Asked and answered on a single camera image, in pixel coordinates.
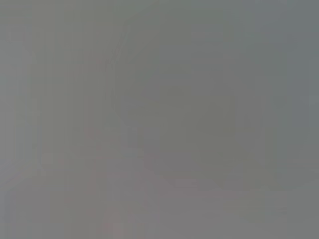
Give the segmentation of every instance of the gray surface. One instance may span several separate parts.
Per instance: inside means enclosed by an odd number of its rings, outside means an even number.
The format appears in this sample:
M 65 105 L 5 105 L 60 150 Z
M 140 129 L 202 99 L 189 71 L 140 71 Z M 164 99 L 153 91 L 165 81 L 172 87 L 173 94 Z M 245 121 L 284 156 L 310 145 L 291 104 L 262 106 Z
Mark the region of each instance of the gray surface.
M 13 2 L 1 238 L 318 238 L 317 2 Z

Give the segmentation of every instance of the gray wall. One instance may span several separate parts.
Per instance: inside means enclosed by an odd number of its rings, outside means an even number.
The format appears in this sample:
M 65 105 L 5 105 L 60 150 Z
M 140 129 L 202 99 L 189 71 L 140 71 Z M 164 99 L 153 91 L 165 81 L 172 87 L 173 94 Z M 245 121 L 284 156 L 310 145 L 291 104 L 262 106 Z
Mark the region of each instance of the gray wall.
M 0 236 L 318 238 L 318 4 L 2 1 Z

